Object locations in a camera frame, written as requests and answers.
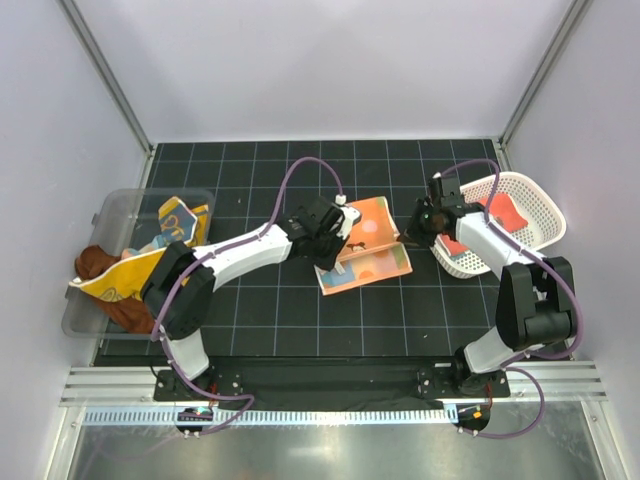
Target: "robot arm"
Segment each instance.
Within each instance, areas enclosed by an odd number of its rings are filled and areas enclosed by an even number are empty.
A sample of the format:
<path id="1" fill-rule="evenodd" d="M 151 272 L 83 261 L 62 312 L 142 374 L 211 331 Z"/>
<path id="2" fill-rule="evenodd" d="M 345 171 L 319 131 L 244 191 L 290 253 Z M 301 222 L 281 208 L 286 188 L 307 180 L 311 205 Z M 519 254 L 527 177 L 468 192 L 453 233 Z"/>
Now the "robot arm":
<path id="1" fill-rule="evenodd" d="M 458 349 L 457 382 L 462 387 L 465 383 L 482 385 L 487 374 L 500 370 L 518 354 L 573 337 L 575 317 L 564 291 L 522 255 L 524 245 L 496 222 L 489 228 L 484 207 L 465 202 L 457 177 L 436 176 L 429 180 L 428 190 L 428 196 L 417 201 L 404 241 L 433 247 L 437 235 L 447 234 L 469 247 L 500 279 L 496 326 Z M 569 262 L 562 257 L 549 259 L 537 252 L 532 254 L 573 288 Z"/>
<path id="2" fill-rule="evenodd" d="M 210 257 L 189 276 L 162 320 L 167 346 L 186 377 L 193 380 L 209 368 L 200 326 L 212 292 L 247 272 L 298 257 L 331 270 L 359 220 L 356 209 L 319 197 L 270 228 L 265 224 L 231 240 L 194 249 L 181 242 L 171 244 L 142 289 L 142 299 L 155 318 L 179 275 L 197 259 Z"/>

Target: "perforated basket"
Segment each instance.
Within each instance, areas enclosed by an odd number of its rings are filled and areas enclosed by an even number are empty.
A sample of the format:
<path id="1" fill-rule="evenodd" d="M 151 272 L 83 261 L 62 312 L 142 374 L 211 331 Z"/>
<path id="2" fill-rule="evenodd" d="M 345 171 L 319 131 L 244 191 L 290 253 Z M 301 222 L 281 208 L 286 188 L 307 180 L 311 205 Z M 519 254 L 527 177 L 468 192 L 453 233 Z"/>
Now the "perforated basket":
<path id="1" fill-rule="evenodd" d="M 465 200 L 475 202 L 489 196 L 495 176 L 482 178 L 460 187 Z M 540 250 L 560 240 L 567 230 L 564 215 L 540 186 L 529 177 L 515 172 L 500 173 L 498 192 L 509 194 L 518 213 L 528 222 L 525 228 L 512 235 L 533 250 Z M 436 245 L 431 251 L 446 272 L 456 278 L 471 278 L 488 272 L 489 267 L 475 253 L 466 251 L 450 257 Z"/>

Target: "polka dot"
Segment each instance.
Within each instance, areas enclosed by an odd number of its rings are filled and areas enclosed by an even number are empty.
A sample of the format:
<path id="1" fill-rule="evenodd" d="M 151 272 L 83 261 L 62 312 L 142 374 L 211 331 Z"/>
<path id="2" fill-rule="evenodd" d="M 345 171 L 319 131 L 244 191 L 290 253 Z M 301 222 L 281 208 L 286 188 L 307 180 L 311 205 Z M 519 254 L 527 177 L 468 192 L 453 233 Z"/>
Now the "polka dot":
<path id="1" fill-rule="evenodd" d="M 378 231 L 378 224 L 375 220 L 365 220 L 362 223 L 362 231 L 365 233 L 374 233 Z"/>

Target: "brown cloth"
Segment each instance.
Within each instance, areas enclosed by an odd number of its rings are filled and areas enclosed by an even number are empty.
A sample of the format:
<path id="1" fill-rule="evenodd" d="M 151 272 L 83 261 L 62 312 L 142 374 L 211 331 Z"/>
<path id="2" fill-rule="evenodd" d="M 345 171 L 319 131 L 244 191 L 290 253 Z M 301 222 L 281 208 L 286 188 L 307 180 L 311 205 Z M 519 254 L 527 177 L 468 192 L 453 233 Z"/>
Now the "brown cloth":
<path id="1" fill-rule="evenodd" d="M 102 275 L 111 265 L 118 263 L 120 257 L 109 255 L 98 245 L 85 248 L 76 258 L 76 273 L 82 280 L 91 280 Z M 119 302 L 105 302 L 99 298 L 91 299 L 109 317 L 129 333 L 151 333 L 153 318 L 147 307 L 133 297 Z"/>

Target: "white backdrop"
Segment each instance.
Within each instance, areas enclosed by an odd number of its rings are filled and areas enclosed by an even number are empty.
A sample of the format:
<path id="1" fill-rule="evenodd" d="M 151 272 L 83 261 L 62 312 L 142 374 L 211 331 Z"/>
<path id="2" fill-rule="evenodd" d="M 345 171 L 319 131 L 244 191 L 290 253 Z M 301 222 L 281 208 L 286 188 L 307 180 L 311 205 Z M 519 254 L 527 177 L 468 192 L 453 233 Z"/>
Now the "white backdrop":
<path id="1" fill-rule="evenodd" d="M 640 474 L 638 284 L 640 3 L 593 2 L 509 153 L 567 217 L 554 248 L 573 264 L 595 360 Z"/>
<path id="2" fill-rule="evenodd" d="M 41 479 L 69 367 L 93 353 L 60 327 L 73 260 L 145 158 L 56 2 L 2 2 L 0 45 L 0 477 Z"/>
<path id="3" fill-rule="evenodd" d="M 570 0 L 77 0 L 153 141 L 502 133 Z"/>

